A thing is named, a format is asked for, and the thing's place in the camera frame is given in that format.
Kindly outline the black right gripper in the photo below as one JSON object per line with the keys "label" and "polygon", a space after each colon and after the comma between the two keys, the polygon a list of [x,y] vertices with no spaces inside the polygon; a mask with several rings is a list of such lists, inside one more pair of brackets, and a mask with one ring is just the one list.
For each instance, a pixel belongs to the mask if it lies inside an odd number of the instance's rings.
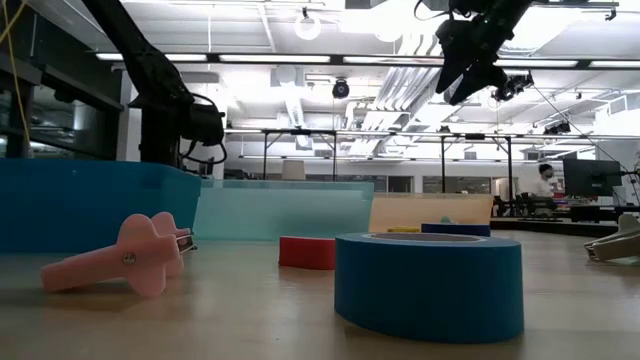
{"label": "black right gripper", "polygon": [[[475,62],[494,63],[502,45],[514,37],[515,23],[501,15],[480,14],[470,21],[448,19],[436,31],[444,63],[436,86],[447,90]],[[457,105],[488,86],[502,88],[508,80],[503,69],[493,64],[472,65],[462,76],[448,103]]]}

